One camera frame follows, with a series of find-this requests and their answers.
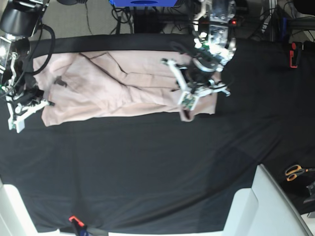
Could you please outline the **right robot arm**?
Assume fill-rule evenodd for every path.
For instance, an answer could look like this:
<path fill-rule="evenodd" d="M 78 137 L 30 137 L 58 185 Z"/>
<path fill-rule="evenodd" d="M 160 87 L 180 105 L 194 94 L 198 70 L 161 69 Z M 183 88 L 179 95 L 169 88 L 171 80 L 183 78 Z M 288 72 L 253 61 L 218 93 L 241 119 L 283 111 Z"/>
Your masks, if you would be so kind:
<path fill-rule="evenodd" d="M 55 48 L 55 33 L 42 22 L 48 6 L 47 0 L 9 0 L 0 19 L 0 29 L 4 32 L 0 38 L 0 97 L 8 107 L 8 128 L 17 133 L 25 128 L 29 116 L 53 105 L 37 84 L 27 81 L 28 76 L 43 71 Z M 38 47 L 32 46 L 29 38 L 38 30 L 51 35 L 49 54 L 39 69 L 27 71 Z"/>

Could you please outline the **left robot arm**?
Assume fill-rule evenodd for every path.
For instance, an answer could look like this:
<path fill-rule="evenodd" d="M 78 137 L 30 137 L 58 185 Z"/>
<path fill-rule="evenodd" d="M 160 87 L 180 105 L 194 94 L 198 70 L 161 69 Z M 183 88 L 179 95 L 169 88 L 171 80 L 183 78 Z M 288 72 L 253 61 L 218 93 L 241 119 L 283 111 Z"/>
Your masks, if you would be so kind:
<path fill-rule="evenodd" d="M 180 54 L 191 57 L 189 64 L 180 65 L 174 59 L 162 59 L 174 74 L 182 91 L 179 105 L 193 111 L 200 98 L 223 92 L 230 96 L 228 86 L 216 81 L 215 73 L 222 72 L 236 52 L 236 39 L 230 36 L 230 22 L 236 13 L 233 0 L 202 0 L 200 11 L 191 20 L 194 50 L 180 43 L 171 45 Z"/>

